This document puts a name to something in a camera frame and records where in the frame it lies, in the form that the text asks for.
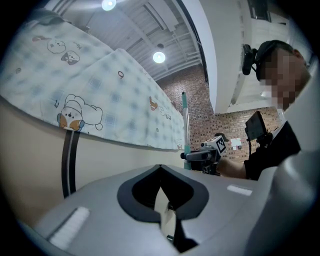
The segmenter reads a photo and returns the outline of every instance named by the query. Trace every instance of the black shirt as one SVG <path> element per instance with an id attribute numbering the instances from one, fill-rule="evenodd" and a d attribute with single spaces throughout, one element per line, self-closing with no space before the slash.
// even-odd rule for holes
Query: black shirt
<path id="1" fill-rule="evenodd" d="M 284 159 L 300 150 L 296 135 L 286 121 L 267 148 L 257 148 L 257 151 L 249 156 L 249 160 L 244 161 L 246 178 L 257 181 L 264 169 L 278 166 Z"/>

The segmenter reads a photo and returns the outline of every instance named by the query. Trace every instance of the brick wall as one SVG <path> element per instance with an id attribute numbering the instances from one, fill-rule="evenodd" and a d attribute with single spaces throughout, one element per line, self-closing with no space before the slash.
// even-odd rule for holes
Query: brick wall
<path id="1" fill-rule="evenodd" d="M 227 139 L 241 138 L 242 149 L 233 150 L 231 142 L 227 142 L 224 157 L 233 161 L 243 162 L 249 157 L 249 145 L 246 141 L 245 122 L 257 111 L 261 112 L 265 127 L 273 131 L 280 125 L 277 110 L 265 107 L 226 114 L 214 114 L 210 99 L 209 87 L 205 83 L 205 76 L 201 65 L 193 66 L 169 75 L 159 81 L 158 85 L 175 102 L 178 111 L 182 112 L 182 92 L 186 92 L 190 122 L 191 150 L 197 150 L 201 142 L 215 135 L 224 133 Z M 252 153 L 259 144 L 251 142 Z"/>

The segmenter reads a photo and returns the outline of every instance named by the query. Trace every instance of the person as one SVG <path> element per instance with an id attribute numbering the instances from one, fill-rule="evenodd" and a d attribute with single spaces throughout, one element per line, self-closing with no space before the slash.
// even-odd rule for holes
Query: person
<path id="1" fill-rule="evenodd" d="M 294 103 L 311 77 L 301 53 L 278 40 L 261 44 L 254 63 L 256 78 L 265 86 L 273 103 L 284 111 Z M 264 169 L 278 166 L 300 150 L 295 133 L 286 121 L 272 133 L 272 141 L 267 148 L 259 148 L 243 163 L 223 157 L 217 165 L 217 172 L 225 177 L 258 180 Z"/>

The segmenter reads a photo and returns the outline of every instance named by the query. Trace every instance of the ceiling light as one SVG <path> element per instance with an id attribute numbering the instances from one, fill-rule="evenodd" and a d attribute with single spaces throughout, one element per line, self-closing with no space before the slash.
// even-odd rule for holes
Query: ceiling light
<path id="1" fill-rule="evenodd" d="M 166 60 L 166 56 L 163 52 L 161 51 L 157 51 L 154 55 L 153 55 L 153 60 L 156 63 L 162 63 Z"/>
<path id="2" fill-rule="evenodd" d="M 102 9 L 105 11 L 110 11 L 116 6 L 116 0 L 103 0 L 102 1 Z"/>

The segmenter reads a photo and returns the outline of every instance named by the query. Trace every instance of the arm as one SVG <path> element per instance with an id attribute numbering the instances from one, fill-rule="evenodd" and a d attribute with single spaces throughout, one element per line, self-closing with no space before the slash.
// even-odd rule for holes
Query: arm
<path id="1" fill-rule="evenodd" d="M 222 176 L 230 178 L 246 179 L 246 167 L 243 162 L 234 162 L 226 158 L 221 158 L 216 171 Z"/>

